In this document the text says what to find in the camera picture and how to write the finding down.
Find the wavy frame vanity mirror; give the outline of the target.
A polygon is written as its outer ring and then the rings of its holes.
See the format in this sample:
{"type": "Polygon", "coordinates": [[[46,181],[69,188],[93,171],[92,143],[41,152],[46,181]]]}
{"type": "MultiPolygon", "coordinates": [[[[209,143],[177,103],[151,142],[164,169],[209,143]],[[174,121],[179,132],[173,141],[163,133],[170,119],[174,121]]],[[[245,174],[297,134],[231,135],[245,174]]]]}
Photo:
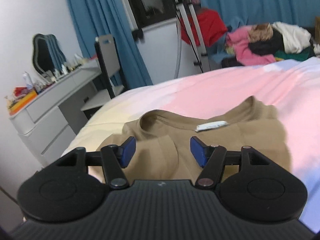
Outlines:
{"type": "Polygon", "coordinates": [[[48,77],[48,72],[62,70],[66,57],[60,49],[55,35],[36,34],[33,37],[33,67],[42,76],[48,77]]]}

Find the cosmetic bottles on dresser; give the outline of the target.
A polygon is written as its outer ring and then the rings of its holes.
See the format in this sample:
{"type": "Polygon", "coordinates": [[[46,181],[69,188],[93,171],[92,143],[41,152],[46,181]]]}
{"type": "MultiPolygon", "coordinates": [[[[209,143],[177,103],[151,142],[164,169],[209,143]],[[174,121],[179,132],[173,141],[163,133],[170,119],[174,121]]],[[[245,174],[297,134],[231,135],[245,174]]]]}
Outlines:
{"type": "Polygon", "coordinates": [[[74,55],[74,62],[70,63],[65,61],[61,64],[60,68],[56,68],[55,66],[51,69],[44,70],[40,67],[39,63],[34,64],[35,70],[40,74],[43,78],[43,81],[35,80],[33,81],[30,75],[27,72],[23,73],[23,77],[25,79],[26,87],[28,90],[35,90],[37,94],[42,93],[45,89],[57,83],[57,81],[64,78],[69,73],[76,70],[76,68],[82,66],[83,64],[89,63],[90,59],[81,57],[78,54],[74,55]]]}

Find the black garment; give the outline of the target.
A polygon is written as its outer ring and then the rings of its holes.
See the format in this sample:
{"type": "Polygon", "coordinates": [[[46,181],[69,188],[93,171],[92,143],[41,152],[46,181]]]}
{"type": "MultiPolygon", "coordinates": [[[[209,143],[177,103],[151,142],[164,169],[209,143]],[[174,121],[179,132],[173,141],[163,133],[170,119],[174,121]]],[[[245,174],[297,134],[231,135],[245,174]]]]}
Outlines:
{"type": "Polygon", "coordinates": [[[269,40],[249,43],[248,47],[253,54],[259,56],[273,55],[279,50],[285,50],[283,36],[276,29],[273,29],[273,36],[269,40]]]}

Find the left blue curtain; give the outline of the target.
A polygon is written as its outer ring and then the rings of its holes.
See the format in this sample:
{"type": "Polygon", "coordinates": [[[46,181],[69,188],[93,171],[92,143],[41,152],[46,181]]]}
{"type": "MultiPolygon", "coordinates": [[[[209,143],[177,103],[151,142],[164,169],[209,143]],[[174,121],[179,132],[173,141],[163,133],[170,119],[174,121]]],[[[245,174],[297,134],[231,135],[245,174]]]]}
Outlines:
{"type": "Polygon", "coordinates": [[[95,38],[111,34],[129,89],[152,85],[121,0],[66,0],[82,55],[95,54],[95,38]]]}

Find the white garment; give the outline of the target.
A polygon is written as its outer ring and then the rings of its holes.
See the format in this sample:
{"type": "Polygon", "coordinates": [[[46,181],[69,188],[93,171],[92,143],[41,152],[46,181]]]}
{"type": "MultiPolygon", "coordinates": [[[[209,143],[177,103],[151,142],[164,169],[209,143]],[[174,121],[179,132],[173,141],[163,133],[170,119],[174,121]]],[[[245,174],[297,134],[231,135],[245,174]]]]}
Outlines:
{"type": "Polygon", "coordinates": [[[285,53],[299,54],[310,47],[311,34],[306,29],[283,22],[274,22],[271,25],[281,33],[285,53]]]}

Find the beige patterned garment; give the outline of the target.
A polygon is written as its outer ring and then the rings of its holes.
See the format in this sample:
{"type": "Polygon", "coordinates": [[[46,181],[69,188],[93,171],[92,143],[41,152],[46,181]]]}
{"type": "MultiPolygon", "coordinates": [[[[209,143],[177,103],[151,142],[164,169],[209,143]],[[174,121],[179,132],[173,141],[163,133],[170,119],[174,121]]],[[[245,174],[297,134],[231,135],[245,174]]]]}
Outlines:
{"type": "Polygon", "coordinates": [[[254,25],[248,32],[249,43],[267,41],[273,37],[273,28],[269,23],[254,25]]]}

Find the dark window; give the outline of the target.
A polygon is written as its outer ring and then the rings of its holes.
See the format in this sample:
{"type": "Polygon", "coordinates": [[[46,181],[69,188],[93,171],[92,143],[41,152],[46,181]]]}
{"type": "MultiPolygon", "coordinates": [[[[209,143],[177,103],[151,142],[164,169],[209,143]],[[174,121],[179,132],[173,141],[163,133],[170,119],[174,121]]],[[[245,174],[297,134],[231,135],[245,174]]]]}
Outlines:
{"type": "Polygon", "coordinates": [[[174,0],[128,0],[138,29],[176,17],[174,0]]]}

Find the black chair with white seat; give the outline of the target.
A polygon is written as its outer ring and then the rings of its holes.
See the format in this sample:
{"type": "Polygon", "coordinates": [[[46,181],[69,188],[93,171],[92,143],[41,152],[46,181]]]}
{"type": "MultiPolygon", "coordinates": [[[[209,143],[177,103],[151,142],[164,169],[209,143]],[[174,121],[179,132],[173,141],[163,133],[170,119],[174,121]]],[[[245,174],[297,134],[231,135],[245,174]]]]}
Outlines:
{"type": "Polygon", "coordinates": [[[105,88],[88,99],[81,111],[90,119],[111,99],[127,90],[127,82],[119,61],[116,40],[111,34],[95,38],[95,51],[105,88]]]}

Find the red cloth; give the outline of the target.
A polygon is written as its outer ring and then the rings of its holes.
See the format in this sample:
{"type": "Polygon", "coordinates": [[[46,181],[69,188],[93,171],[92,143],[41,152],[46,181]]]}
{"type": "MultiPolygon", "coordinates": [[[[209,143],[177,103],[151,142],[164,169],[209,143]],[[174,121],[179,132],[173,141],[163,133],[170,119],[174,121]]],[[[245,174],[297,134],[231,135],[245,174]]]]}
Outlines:
{"type": "MultiPolygon", "coordinates": [[[[199,37],[196,32],[195,24],[191,14],[187,14],[188,20],[191,26],[191,31],[193,33],[195,43],[200,46],[199,37]]],[[[218,41],[227,31],[228,28],[222,21],[219,13],[215,10],[202,8],[196,12],[196,17],[200,26],[200,31],[206,47],[211,47],[216,41],[218,41]]],[[[184,23],[181,23],[181,39],[190,44],[190,40],[185,31],[184,23]]]]}

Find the white dressing table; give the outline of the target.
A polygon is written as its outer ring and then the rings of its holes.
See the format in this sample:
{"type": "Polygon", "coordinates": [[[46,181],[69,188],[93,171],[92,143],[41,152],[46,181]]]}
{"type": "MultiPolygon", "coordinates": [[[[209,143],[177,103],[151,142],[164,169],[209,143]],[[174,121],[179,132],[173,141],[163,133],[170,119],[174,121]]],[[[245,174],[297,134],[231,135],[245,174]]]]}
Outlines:
{"type": "Polygon", "coordinates": [[[18,136],[42,166],[59,159],[75,138],[60,105],[101,74],[97,60],[64,76],[9,119],[18,136]]]}

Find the blue curtain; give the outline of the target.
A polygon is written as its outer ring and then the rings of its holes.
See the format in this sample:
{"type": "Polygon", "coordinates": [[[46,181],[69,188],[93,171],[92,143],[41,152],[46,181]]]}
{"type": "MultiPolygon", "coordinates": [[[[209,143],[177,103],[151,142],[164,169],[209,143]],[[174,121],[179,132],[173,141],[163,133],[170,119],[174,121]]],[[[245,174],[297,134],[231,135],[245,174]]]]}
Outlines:
{"type": "Polygon", "coordinates": [[[217,11],[226,25],[285,22],[311,27],[319,16],[319,0],[200,0],[217,11]]]}
{"type": "Polygon", "coordinates": [[[121,0],[66,0],[82,55],[95,54],[95,38],[111,34],[129,89],[152,85],[121,0]]]}

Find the pink garment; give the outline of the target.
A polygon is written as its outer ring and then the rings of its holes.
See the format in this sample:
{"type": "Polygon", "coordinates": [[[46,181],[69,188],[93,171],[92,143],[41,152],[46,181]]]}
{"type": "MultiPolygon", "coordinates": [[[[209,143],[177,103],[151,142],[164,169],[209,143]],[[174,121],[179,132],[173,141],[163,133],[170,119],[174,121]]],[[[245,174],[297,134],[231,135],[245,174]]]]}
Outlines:
{"type": "Polygon", "coordinates": [[[266,65],[274,63],[276,59],[272,54],[260,56],[249,49],[248,32],[252,25],[244,25],[233,32],[228,32],[225,45],[232,47],[238,62],[244,66],[266,65]]]}

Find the right blue curtain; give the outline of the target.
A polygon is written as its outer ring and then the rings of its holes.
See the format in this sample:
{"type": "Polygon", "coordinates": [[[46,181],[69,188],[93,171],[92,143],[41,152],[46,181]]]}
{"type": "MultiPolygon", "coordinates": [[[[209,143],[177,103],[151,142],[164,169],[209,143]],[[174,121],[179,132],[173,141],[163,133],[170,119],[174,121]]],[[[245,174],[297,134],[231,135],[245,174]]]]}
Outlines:
{"type": "Polygon", "coordinates": [[[217,11],[226,25],[285,22],[311,27],[319,16],[319,0],[200,0],[217,11]]]}

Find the orange tray with clutter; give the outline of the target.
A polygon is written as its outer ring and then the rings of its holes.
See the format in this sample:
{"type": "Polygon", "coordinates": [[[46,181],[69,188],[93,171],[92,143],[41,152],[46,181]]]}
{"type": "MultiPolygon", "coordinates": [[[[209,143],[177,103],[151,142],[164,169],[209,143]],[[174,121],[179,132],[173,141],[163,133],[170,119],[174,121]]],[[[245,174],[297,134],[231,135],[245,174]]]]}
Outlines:
{"type": "Polygon", "coordinates": [[[15,115],[36,97],[37,92],[34,88],[15,87],[11,95],[4,97],[9,115],[15,115]]]}

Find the pastel tie-dye bed duvet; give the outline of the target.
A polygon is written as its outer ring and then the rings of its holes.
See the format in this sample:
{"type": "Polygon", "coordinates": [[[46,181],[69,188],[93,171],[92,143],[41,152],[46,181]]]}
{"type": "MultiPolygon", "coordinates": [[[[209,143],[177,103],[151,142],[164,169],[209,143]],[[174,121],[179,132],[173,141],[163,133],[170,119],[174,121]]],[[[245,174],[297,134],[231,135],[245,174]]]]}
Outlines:
{"type": "Polygon", "coordinates": [[[319,59],[233,67],[130,90],[103,106],[68,146],[93,152],[133,136],[125,175],[195,180],[190,138],[238,151],[249,145],[308,189],[301,215],[319,230],[319,59]]]}

